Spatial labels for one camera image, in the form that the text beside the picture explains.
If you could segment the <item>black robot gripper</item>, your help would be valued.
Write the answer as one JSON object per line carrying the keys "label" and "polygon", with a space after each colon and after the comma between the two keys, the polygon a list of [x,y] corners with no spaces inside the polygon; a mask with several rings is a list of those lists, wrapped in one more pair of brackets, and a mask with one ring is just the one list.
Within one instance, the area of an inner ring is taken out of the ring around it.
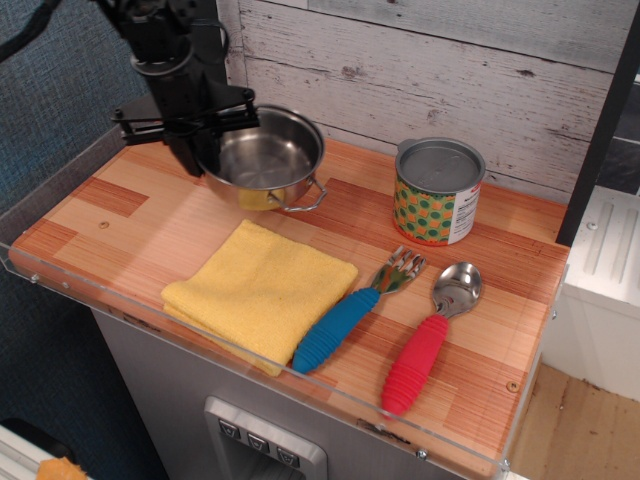
{"label": "black robot gripper", "polygon": [[[259,125],[251,89],[219,83],[193,56],[168,62],[131,59],[150,94],[116,108],[111,120],[129,145],[166,140],[191,176],[217,173],[220,135]],[[195,136],[195,150],[188,138]]]}

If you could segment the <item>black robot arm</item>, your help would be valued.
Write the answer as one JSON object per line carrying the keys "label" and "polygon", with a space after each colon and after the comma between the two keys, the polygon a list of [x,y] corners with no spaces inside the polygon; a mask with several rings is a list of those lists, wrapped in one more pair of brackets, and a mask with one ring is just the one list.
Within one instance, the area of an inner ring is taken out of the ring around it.
{"label": "black robot arm", "polygon": [[128,145],[163,142],[186,172],[218,159],[224,133],[259,124],[255,93],[226,80],[229,34],[198,1],[102,1],[149,94],[114,110]]}

